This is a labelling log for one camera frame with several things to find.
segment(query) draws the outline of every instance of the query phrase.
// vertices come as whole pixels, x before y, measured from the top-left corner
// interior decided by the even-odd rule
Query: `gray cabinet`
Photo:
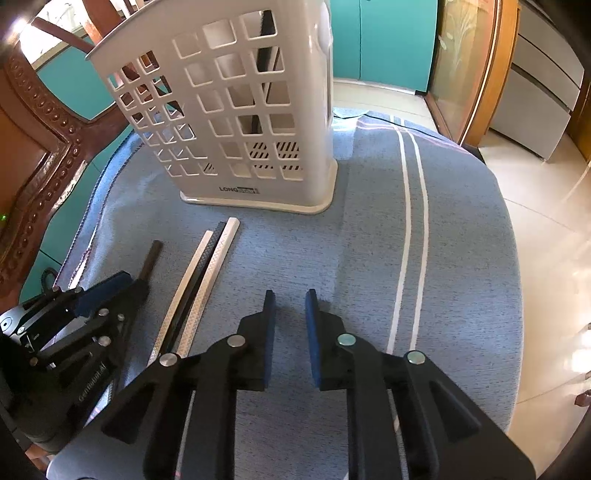
[[[577,103],[583,66],[543,12],[521,6],[513,65],[491,127],[548,159]]]

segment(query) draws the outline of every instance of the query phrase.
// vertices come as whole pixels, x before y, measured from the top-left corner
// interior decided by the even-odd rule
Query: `blue tablecloth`
[[[335,198],[314,216],[185,204],[132,134],[103,172],[59,276],[67,287],[86,250],[82,286],[119,270],[135,275],[152,240],[164,241],[132,335],[130,380],[146,365],[204,231],[241,220],[192,348],[234,333],[261,309],[265,290],[275,291],[271,385],[238,396],[237,479],[342,480],[348,469],[345,394],[320,393],[311,379],[309,288],[352,333],[383,351],[424,351],[502,428],[511,419],[521,288],[495,177],[428,129],[375,112],[336,113]]]

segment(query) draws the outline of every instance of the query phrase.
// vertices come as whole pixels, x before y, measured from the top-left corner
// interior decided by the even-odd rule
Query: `square basket hole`
[[[148,121],[145,119],[145,117],[141,113],[134,113],[131,116],[131,119],[134,121],[135,125],[138,128],[143,128],[143,127],[148,126]]]
[[[125,80],[128,80],[129,82],[137,80],[139,78],[139,75],[138,72],[136,72],[135,70],[135,65],[132,65],[131,63],[128,63],[127,65],[121,67],[121,72],[123,72],[123,78]]]
[[[137,94],[139,101],[142,103],[147,103],[152,99],[152,92],[150,92],[148,86],[145,83],[138,85],[135,88],[135,93]]]
[[[201,175],[201,167],[199,166],[199,162],[197,160],[183,160],[180,162],[181,167],[183,168],[185,175],[193,176],[193,175]]]
[[[162,163],[168,163],[173,160],[173,156],[171,155],[168,148],[160,150],[158,153],[156,153],[156,157],[158,157],[158,160]]]
[[[304,170],[301,165],[296,163],[282,165],[281,175],[286,180],[304,180]]]
[[[212,82],[212,76],[207,67],[200,61],[188,65],[185,67],[185,71],[194,87]]]
[[[265,47],[252,51],[256,69],[262,72],[283,72],[283,56],[279,47]]]
[[[230,169],[235,177],[243,179],[249,179],[252,177],[251,171],[244,162],[232,162],[230,163]]]
[[[144,69],[144,72],[150,73],[151,71],[160,67],[156,55],[153,51],[148,51],[138,58],[139,65]]]
[[[217,91],[212,90],[210,92],[199,93],[197,99],[201,104],[201,108],[206,113],[221,112],[223,111],[223,103]]]
[[[184,170],[181,167],[180,162],[176,161],[166,165],[166,171],[173,178],[182,177],[184,175]]]
[[[192,140],[195,138],[195,132],[193,132],[193,129],[189,124],[176,125],[174,129],[183,140]]]
[[[113,90],[118,90],[123,86],[121,75],[118,73],[111,73],[107,75],[107,83],[112,87]]]
[[[236,142],[222,142],[222,151],[227,158],[242,158],[240,146]]]
[[[154,132],[142,132],[142,140],[147,143],[150,147],[156,147],[160,145],[160,138]]]
[[[174,49],[181,59],[186,59],[191,55],[201,52],[199,40],[195,32],[181,33],[173,38]]]
[[[156,93],[160,97],[162,97],[164,95],[168,95],[169,93],[173,92],[172,88],[168,84],[168,81],[164,75],[154,77],[152,79],[152,83],[154,84],[154,90],[156,90]]]
[[[266,160],[269,158],[269,149],[265,142],[247,143],[246,149],[251,160]]]
[[[199,166],[201,167],[204,175],[217,175],[213,164],[209,163],[208,161],[199,161]]]
[[[220,75],[225,79],[244,77],[246,75],[246,70],[238,53],[229,53],[228,55],[217,57],[216,64]]]
[[[271,82],[265,85],[264,91],[267,105],[289,105],[291,103],[290,93],[285,80]]]
[[[284,160],[289,158],[300,158],[300,147],[297,142],[276,142],[277,156]]]
[[[240,16],[248,38],[270,37],[277,34],[271,10],[255,11]]]
[[[228,87],[228,95],[234,107],[253,106],[254,95],[250,85],[235,85]]]
[[[171,128],[161,130],[158,132],[158,136],[161,138],[162,142],[166,144],[175,143],[176,141]]]
[[[148,116],[153,125],[161,125],[164,123],[162,112],[160,112],[155,106],[148,109]]]
[[[244,135],[261,135],[261,120],[258,115],[240,115],[238,123]]]
[[[122,93],[121,95],[119,95],[119,98],[121,100],[121,103],[123,103],[124,107],[127,110],[130,110],[135,106],[135,101],[134,101],[134,98],[131,96],[131,93],[129,93],[129,92]]]
[[[234,29],[227,18],[204,25],[203,34],[210,48],[236,43]]]
[[[185,146],[185,148],[187,149],[187,151],[189,152],[189,154],[193,158],[199,158],[199,159],[207,158],[207,154],[205,153],[205,150],[203,149],[203,147],[201,146],[201,144],[198,141],[190,142],[188,145]]]
[[[260,179],[276,179],[275,168],[270,163],[253,163],[252,169]]]
[[[275,134],[292,133],[296,128],[294,116],[291,113],[272,113],[269,115],[271,129]]]
[[[184,115],[181,111],[181,106],[178,104],[176,100],[170,100],[164,108],[166,115],[171,120],[178,120],[179,118],[184,118]]]
[[[213,134],[217,137],[231,137],[232,136],[232,127],[230,126],[230,122],[227,118],[212,118],[209,121],[209,124],[212,127]]]
[[[185,148],[182,147],[172,147],[170,148],[170,153],[172,153],[173,157],[176,160],[188,160],[189,159],[189,152]]]

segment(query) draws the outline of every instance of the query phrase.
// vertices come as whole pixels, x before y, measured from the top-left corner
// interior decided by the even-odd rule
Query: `silver screw head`
[[[242,335],[232,335],[228,337],[228,345],[232,348],[238,348],[246,343],[246,339]]]
[[[163,367],[171,367],[177,362],[177,360],[178,357],[174,353],[165,353],[158,361]]]
[[[100,346],[109,346],[111,344],[111,339],[106,335],[99,337],[99,345]]]
[[[413,365],[422,365],[425,363],[426,359],[427,357],[425,357],[425,354],[418,350],[413,350],[412,352],[407,353],[407,360]]]
[[[350,333],[342,333],[341,335],[339,335],[336,341],[339,343],[339,345],[342,346],[352,346],[355,344],[357,339],[354,335],[351,335]]]

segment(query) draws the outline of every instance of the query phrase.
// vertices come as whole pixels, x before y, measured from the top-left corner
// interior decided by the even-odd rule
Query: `laundry basket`
[[[322,0],[153,0],[88,55],[189,203],[330,205],[332,34]]]

